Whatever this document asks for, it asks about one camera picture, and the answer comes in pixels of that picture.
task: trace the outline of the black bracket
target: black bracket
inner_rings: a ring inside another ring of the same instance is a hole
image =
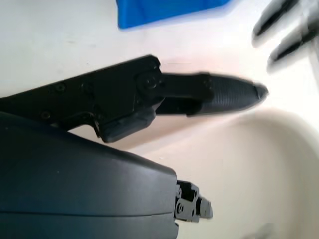
[[[71,130],[88,124],[104,142],[148,127],[156,115],[194,116],[246,109],[263,86],[210,74],[162,74],[145,56],[0,99],[0,112]]]

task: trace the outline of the black marker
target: black marker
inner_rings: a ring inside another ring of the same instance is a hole
[[[254,35],[258,37],[273,26],[284,14],[289,12],[299,0],[273,0],[263,12],[254,27]]]
[[[308,23],[299,30],[295,30],[286,37],[280,45],[271,53],[273,62],[279,61],[319,35],[319,16],[311,17]]]

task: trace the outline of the black plastic housing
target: black plastic housing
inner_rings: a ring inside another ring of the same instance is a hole
[[[0,113],[0,238],[175,239],[176,174]]]

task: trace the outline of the white surface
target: white surface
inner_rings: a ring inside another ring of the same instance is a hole
[[[214,219],[181,225],[179,238],[250,239],[264,227],[281,239],[318,238],[318,86],[311,65],[317,60],[311,55],[266,72],[270,52],[300,20],[284,20],[281,25],[290,23],[286,29],[279,25],[274,38],[253,48],[251,31],[268,2],[234,0],[227,12],[118,31],[114,0],[3,0],[0,97],[146,54],[157,56],[163,71],[209,71],[262,82],[270,96],[256,110],[157,118],[113,146],[173,167],[212,200]],[[75,132],[95,140],[90,128]]]

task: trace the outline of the blue cloth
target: blue cloth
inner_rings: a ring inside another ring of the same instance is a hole
[[[117,0],[118,25],[125,29],[209,8],[230,0]]]

